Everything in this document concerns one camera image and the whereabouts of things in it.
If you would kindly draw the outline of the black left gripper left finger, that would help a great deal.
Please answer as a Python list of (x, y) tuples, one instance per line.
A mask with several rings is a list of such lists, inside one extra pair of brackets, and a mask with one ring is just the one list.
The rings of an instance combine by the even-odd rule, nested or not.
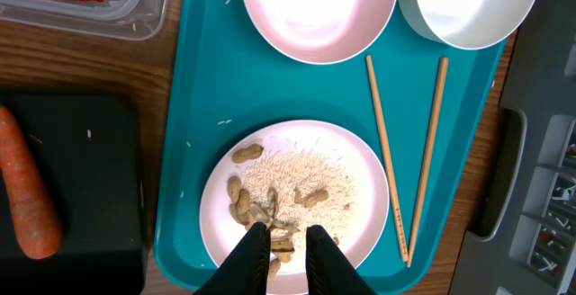
[(264, 223), (255, 223), (216, 273), (193, 294), (266, 294), (270, 246), (270, 231)]

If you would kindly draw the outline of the white bowl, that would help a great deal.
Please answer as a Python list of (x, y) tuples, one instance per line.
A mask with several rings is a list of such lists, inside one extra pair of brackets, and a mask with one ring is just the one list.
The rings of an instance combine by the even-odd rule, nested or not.
[(420, 36), (453, 48), (478, 50), (506, 39), (536, 0), (398, 0)]

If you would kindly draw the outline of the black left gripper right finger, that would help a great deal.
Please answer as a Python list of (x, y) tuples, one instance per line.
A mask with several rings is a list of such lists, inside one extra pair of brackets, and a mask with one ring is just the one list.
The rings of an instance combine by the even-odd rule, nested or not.
[(306, 275), (310, 295), (375, 295), (320, 225), (306, 230)]

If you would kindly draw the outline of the pink bowl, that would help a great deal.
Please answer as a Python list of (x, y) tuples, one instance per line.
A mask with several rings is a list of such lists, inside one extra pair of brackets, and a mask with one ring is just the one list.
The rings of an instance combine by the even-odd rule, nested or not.
[(243, 0), (263, 39), (288, 58), (333, 65), (368, 49), (397, 0)]

